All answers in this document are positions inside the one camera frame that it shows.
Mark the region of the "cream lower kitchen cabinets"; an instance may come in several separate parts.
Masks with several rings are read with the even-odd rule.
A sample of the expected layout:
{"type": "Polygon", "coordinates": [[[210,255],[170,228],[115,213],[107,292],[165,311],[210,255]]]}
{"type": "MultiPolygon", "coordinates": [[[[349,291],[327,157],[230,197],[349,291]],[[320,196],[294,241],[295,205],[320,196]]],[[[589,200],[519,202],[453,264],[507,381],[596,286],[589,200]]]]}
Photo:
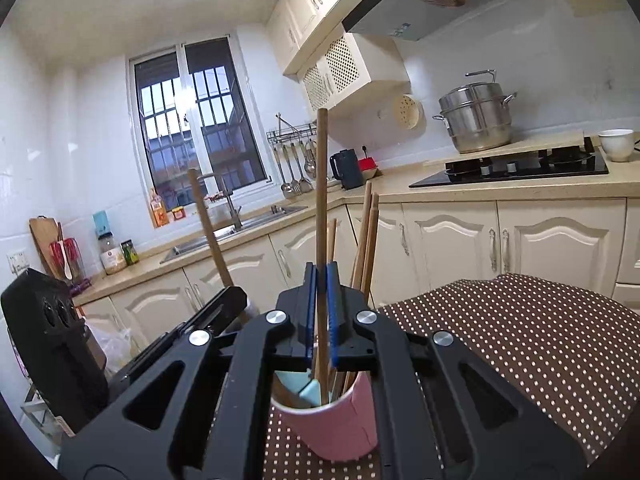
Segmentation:
{"type": "MultiPolygon", "coordinates": [[[[384,204],[371,283],[375,307],[451,282],[518,273],[639,305],[636,200],[384,204]]],[[[213,259],[138,264],[79,301],[109,332],[130,330],[137,349],[203,307],[221,290],[213,259]]]]}

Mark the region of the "steel kitchen sink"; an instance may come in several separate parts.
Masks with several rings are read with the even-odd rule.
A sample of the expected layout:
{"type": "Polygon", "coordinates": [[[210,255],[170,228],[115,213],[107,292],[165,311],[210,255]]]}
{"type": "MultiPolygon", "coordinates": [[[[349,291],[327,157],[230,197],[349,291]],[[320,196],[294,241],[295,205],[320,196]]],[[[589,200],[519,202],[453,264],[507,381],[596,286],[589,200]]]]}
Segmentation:
{"type": "MultiPolygon", "coordinates": [[[[290,216],[291,214],[296,214],[296,212],[303,211],[306,209],[306,206],[277,206],[273,205],[267,212],[263,214],[258,214],[257,216],[247,218],[242,220],[242,226],[237,228],[236,226],[226,226],[225,228],[218,229],[214,232],[216,240],[218,243],[221,243],[223,240],[228,240],[228,238],[234,237],[235,235],[244,233],[245,231],[258,228],[258,226],[265,226],[273,221],[280,220],[281,218],[285,218],[290,216]]],[[[196,252],[202,248],[208,246],[208,241],[205,235],[202,235],[198,238],[194,238],[193,240],[188,240],[187,242],[172,246],[165,257],[160,260],[160,264],[165,264],[171,261],[174,261],[180,257],[190,255],[192,252],[196,252]]]]}

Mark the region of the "kitchen window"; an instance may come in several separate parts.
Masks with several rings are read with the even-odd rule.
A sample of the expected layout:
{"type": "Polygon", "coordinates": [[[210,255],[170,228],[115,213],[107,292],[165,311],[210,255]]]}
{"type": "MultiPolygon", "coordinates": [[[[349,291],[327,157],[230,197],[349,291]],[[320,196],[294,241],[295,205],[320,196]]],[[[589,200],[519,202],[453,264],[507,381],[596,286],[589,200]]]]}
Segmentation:
{"type": "Polygon", "coordinates": [[[194,202],[188,172],[211,171],[203,194],[270,180],[229,37],[178,44],[131,65],[134,117],[151,192],[169,210],[194,202]]]}

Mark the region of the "wooden chopstick in cup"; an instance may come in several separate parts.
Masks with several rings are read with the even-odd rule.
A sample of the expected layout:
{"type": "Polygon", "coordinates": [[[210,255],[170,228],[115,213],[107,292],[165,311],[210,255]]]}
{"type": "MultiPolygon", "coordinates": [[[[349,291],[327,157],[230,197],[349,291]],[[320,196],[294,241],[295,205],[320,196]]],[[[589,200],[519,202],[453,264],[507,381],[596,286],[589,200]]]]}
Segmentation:
{"type": "Polygon", "coordinates": [[[378,193],[373,193],[370,200],[370,207],[367,213],[367,232],[363,242],[364,258],[362,264],[362,275],[360,281],[360,290],[369,300],[370,288],[372,281],[372,273],[374,266],[374,255],[376,248],[376,238],[378,237],[378,193]]]}
{"type": "Polygon", "coordinates": [[[364,201],[362,205],[361,211],[361,222],[359,235],[357,238],[358,248],[356,253],[356,258],[354,261],[354,270],[352,270],[352,279],[350,280],[350,286],[354,289],[360,289],[362,272],[363,272],[363,261],[364,256],[366,255],[366,246],[367,246],[367,232],[368,232],[368,223],[371,209],[371,200],[372,200],[372,183],[368,181],[366,183],[366,187],[364,188],[364,201]]]}

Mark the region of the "pink utensil cup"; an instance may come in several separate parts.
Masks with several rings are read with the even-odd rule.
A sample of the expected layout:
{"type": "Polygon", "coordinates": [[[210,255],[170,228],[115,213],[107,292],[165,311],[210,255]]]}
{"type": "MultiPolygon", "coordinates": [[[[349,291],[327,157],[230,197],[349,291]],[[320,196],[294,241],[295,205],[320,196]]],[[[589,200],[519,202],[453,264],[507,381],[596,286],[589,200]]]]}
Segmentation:
{"type": "Polygon", "coordinates": [[[297,437],[324,460],[358,460],[378,446],[375,409],[369,375],[359,373],[349,390],[335,402],[318,408],[271,405],[297,437]]]}

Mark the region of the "glass jar with white lid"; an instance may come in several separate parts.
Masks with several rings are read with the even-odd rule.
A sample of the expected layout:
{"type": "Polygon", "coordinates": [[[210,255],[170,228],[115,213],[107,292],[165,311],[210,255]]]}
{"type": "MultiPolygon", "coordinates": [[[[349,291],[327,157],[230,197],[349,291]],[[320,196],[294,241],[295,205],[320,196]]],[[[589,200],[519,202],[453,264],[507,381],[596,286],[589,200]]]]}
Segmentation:
{"type": "Polygon", "coordinates": [[[107,275],[124,270],[127,266],[122,248],[114,239],[111,232],[106,232],[98,237],[100,245],[100,260],[107,275]]]}

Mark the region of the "steel sink faucet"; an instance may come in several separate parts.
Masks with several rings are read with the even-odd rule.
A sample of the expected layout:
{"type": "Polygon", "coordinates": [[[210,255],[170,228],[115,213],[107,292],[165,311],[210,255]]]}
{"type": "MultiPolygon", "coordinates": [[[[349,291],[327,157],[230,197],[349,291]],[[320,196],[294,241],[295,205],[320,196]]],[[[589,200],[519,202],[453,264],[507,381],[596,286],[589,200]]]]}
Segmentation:
{"type": "Polygon", "coordinates": [[[240,210],[234,206],[232,200],[233,191],[228,188],[226,185],[226,181],[221,179],[221,189],[218,190],[214,195],[209,195],[207,198],[212,202],[219,202],[220,200],[224,200],[227,205],[228,214],[224,217],[226,220],[229,220],[232,226],[239,231],[242,228],[242,221],[240,218],[240,210]]]}

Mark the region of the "wooden cutting board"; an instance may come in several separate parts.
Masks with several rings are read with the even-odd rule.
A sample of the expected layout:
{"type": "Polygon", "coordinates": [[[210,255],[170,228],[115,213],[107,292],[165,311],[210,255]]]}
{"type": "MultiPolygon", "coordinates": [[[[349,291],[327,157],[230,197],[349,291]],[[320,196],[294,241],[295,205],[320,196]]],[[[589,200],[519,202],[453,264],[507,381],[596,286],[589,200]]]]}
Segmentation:
{"type": "Polygon", "coordinates": [[[58,268],[50,248],[52,243],[58,241],[58,222],[50,217],[38,216],[30,218],[28,225],[47,274],[62,280],[64,274],[58,268]]]}

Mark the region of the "orange package on windowsill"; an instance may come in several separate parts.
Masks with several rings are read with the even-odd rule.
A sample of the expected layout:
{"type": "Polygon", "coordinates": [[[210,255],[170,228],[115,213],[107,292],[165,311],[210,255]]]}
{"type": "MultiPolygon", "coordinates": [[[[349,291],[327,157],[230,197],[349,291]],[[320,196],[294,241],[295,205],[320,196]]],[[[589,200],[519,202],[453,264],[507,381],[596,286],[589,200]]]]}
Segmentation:
{"type": "Polygon", "coordinates": [[[162,198],[155,191],[155,188],[150,188],[149,205],[154,226],[156,228],[167,226],[169,223],[167,210],[162,198]]]}

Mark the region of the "black electric kettle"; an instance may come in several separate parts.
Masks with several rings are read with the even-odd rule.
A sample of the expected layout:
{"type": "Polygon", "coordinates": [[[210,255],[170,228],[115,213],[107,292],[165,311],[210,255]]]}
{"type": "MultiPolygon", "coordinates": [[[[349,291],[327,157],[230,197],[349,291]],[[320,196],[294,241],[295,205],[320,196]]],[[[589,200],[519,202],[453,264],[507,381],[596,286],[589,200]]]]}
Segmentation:
{"type": "Polygon", "coordinates": [[[329,158],[333,177],[341,182],[342,188],[351,190],[364,185],[358,157],[353,148],[341,150],[329,158]]]}

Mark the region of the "hanging utensil rack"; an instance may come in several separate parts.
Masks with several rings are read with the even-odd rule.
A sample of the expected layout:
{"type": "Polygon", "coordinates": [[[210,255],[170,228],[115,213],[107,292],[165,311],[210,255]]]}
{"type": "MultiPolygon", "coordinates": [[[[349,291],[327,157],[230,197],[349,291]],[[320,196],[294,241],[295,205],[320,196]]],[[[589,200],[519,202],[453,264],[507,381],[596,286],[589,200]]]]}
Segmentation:
{"type": "Polygon", "coordinates": [[[276,128],[266,133],[281,180],[285,198],[295,198],[314,190],[317,179],[317,123],[313,120],[294,126],[276,114],[276,128]]]}

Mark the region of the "brown polka dot tablecloth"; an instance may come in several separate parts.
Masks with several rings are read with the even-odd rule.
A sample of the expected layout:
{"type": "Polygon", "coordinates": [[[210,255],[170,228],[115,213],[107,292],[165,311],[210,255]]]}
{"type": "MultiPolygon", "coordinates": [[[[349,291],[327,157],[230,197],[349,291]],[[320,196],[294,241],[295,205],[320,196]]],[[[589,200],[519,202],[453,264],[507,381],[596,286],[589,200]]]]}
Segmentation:
{"type": "Polygon", "coordinates": [[[639,475],[639,311],[506,274],[381,308],[403,330],[449,330],[582,446],[589,479],[639,475]]]}

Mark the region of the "steel steamer pot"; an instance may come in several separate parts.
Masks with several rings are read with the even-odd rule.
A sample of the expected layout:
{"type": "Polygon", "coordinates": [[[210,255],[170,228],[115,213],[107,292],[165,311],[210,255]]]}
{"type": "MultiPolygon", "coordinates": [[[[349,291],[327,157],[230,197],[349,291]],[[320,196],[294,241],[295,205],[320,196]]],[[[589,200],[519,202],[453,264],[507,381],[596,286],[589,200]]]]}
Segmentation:
{"type": "Polygon", "coordinates": [[[489,76],[490,79],[470,82],[449,91],[438,100],[440,112],[433,119],[444,124],[452,144],[460,154],[477,153],[509,144],[512,141],[509,105],[518,94],[505,94],[502,91],[496,70],[477,70],[465,76],[489,76]]]}

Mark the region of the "cream upper cabinets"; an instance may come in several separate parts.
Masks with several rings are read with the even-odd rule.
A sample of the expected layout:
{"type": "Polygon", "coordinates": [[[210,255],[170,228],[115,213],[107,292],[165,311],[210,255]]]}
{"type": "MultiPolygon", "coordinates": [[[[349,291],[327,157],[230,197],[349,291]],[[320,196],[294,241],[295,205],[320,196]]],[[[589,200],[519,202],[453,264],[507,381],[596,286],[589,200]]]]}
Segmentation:
{"type": "Polygon", "coordinates": [[[390,37],[348,32],[343,20],[361,0],[278,0],[267,32],[280,70],[297,81],[314,116],[347,114],[405,86],[409,77],[390,37]]]}

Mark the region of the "black gas stove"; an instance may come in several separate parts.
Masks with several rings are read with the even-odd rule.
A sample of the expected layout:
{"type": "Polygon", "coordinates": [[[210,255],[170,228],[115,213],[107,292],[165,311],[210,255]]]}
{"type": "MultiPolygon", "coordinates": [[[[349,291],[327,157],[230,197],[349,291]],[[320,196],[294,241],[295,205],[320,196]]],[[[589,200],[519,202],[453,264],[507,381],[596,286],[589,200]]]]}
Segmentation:
{"type": "Polygon", "coordinates": [[[603,156],[586,136],[576,145],[447,162],[445,169],[409,188],[608,174],[603,156]]]}

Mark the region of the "white bowl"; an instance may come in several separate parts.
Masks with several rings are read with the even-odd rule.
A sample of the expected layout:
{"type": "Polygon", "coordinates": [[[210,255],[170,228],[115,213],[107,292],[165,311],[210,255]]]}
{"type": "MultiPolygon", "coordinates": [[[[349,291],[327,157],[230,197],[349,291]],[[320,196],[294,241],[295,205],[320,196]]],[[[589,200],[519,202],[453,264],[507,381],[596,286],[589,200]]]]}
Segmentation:
{"type": "Polygon", "coordinates": [[[601,146],[612,162],[629,162],[634,154],[634,130],[610,129],[598,133],[601,146]]]}

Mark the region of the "round cream wall trivet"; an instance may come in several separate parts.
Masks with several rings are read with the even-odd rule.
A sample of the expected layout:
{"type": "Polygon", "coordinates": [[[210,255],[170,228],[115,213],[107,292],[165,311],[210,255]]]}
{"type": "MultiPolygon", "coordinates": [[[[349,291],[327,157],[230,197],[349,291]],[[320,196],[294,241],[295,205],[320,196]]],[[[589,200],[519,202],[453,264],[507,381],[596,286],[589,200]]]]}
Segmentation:
{"type": "Polygon", "coordinates": [[[398,127],[411,130],[421,121],[423,110],[421,102],[412,94],[401,94],[393,100],[392,106],[395,122],[398,127]]]}

